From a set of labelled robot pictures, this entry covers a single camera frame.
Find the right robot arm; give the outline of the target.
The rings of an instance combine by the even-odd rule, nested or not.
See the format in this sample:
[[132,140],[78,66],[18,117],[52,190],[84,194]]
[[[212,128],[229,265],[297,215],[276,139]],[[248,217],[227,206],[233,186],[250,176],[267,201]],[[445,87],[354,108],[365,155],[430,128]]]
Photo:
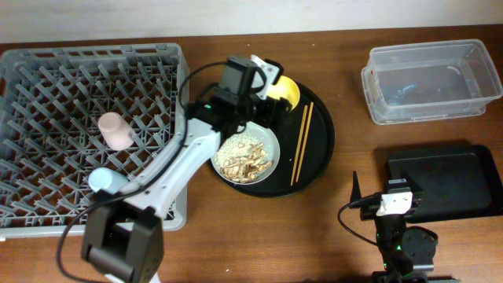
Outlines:
[[424,191],[406,173],[385,184],[383,193],[362,196],[358,175],[353,173],[350,202],[343,209],[358,209],[362,221],[371,220],[376,227],[372,241],[347,231],[377,246],[384,269],[374,271],[372,282],[456,282],[453,277],[430,277],[439,243],[437,233],[420,226],[408,226],[407,219],[419,208]]

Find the light blue cup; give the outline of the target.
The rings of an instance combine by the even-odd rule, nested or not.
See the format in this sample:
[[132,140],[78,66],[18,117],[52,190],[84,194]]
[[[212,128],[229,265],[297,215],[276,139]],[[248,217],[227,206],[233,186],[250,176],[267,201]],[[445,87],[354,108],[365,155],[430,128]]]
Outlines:
[[88,184],[94,192],[104,191],[112,195],[128,182],[127,177],[106,167],[94,169],[88,178]]

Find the yellow bowl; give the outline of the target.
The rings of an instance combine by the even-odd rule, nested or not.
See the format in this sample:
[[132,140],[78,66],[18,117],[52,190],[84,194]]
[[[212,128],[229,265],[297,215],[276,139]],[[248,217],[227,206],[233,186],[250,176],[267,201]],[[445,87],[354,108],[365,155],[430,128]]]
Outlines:
[[291,104],[290,109],[293,110],[299,103],[300,90],[294,80],[282,75],[276,84],[269,87],[267,96],[277,100],[286,99]]

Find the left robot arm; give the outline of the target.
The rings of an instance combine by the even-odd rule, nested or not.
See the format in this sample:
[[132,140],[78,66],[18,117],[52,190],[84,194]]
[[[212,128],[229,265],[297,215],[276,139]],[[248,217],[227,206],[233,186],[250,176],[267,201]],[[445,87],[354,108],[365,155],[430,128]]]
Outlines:
[[222,77],[194,102],[181,103],[182,131],[117,195],[91,206],[82,259],[114,282],[158,282],[163,220],[196,171],[249,122],[277,128],[292,110],[270,97],[281,64],[252,55],[223,61]]

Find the pink cup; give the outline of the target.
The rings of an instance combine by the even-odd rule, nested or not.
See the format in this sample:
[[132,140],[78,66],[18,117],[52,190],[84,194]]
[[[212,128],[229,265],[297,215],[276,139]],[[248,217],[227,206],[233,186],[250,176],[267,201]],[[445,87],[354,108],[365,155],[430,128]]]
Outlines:
[[98,120],[98,128],[110,149],[122,151],[134,143],[134,130],[117,112],[103,114]]

